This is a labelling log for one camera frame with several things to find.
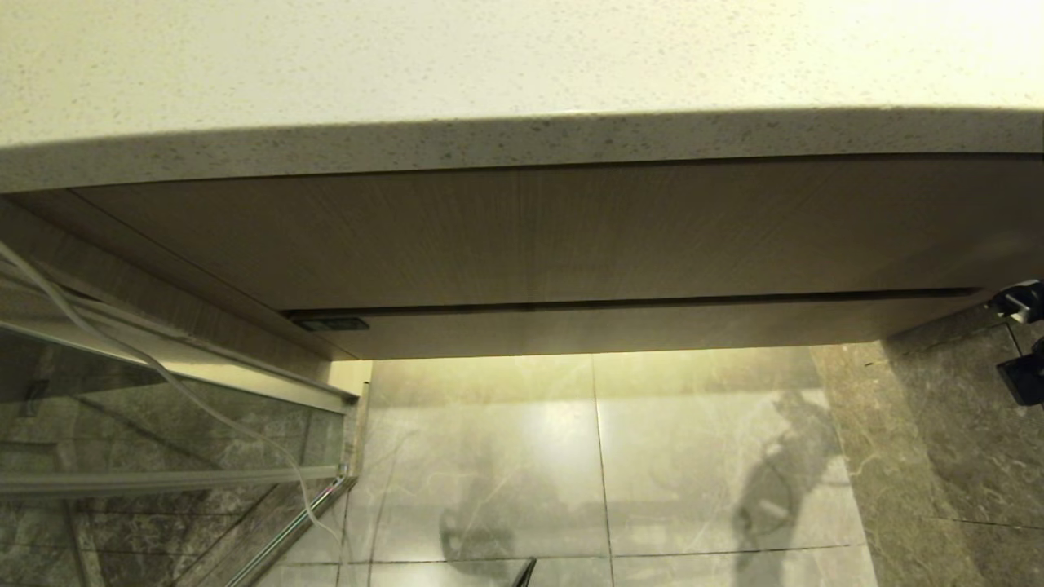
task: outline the floor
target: floor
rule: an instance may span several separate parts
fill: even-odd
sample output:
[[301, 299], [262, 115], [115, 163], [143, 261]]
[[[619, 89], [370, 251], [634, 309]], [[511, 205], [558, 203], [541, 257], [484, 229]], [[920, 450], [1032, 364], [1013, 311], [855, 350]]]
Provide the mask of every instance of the floor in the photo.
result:
[[813, 349], [881, 587], [1044, 585], [1044, 409], [995, 369], [1041, 336], [972, 308]]
[[371, 393], [343, 545], [312, 529], [263, 587], [507, 587], [528, 557], [531, 587], [877, 585], [808, 349], [379, 361]]

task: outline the wooden cabinet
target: wooden cabinet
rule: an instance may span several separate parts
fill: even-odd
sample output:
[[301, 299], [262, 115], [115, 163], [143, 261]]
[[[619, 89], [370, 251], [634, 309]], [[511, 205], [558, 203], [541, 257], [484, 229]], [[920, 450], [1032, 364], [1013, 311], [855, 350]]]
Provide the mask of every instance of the wooden cabinet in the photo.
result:
[[[211, 289], [232, 288], [280, 311], [992, 289], [1044, 272], [1038, 159], [465, 169], [105, 186], [14, 199], [183, 285], [212, 281]], [[94, 220], [84, 221], [88, 215]], [[626, 350], [628, 339], [634, 350], [835, 343], [911, 328], [980, 298], [865, 302], [874, 309], [855, 313], [828, 305], [411, 315], [375, 319], [370, 331], [331, 339], [370, 357]], [[853, 315], [862, 316], [858, 325]], [[770, 328], [773, 321], [785, 328]]]

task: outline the marble wall tile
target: marble wall tile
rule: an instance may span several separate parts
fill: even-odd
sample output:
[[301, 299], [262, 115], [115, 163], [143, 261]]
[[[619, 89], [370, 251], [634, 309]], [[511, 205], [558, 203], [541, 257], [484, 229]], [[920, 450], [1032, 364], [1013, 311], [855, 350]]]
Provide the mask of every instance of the marble wall tile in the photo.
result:
[[[315, 495], [329, 480], [308, 482]], [[226, 585], [257, 553], [293, 520], [303, 508], [301, 488], [295, 483], [280, 484], [256, 508], [251, 509], [229, 532], [174, 582], [175, 587]]]
[[77, 500], [76, 509], [130, 514], [243, 514], [271, 489], [272, 486], [246, 485], [152, 495], [92, 497]]
[[61, 501], [0, 502], [0, 545], [72, 545], [69, 522]]
[[355, 410], [341, 415], [318, 409], [309, 414], [300, 464], [339, 464], [345, 451], [345, 435], [354, 432], [354, 426], [348, 427], [346, 423], [354, 423], [355, 415]]
[[170, 585], [196, 561], [196, 555], [98, 553], [108, 587]]
[[60, 441], [55, 446], [58, 469], [69, 473], [104, 473], [112, 457], [112, 440]]
[[0, 431], [0, 440], [13, 442], [50, 443], [77, 438], [75, 426], [79, 416], [79, 403], [73, 398], [50, 398], [37, 404], [32, 417], [21, 415], [13, 418], [9, 425]]
[[[246, 392], [187, 381], [193, 393], [230, 419], [272, 437], [305, 433], [310, 408]], [[90, 409], [76, 420], [76, 438], [136, 438], [146, 430], [161, 438], [238, 438], [167, 383], [109, 390], [80, 396]]]
[[1017, 405], [994, 368], [1016, 355], [998, 326], [892, 357], [946, 492], [941, 517], [1044, 527], [1044, 412]]
[[76, 562], [76, 550], [71, 547], [0, 545], [0, 585], [81, 586], [82, 576]]
[[119, 553], [200, 555], [239, 520], [235, 515], [78, 514], [90, 520], [94, 547]]

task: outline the countertop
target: countertop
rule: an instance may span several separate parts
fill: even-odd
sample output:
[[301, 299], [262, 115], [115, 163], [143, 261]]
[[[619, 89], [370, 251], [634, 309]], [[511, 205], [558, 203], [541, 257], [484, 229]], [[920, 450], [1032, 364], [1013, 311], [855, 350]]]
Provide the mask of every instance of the countertop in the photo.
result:
[[1044, 4], [0, 0], [0, 192], [1044, 152]]

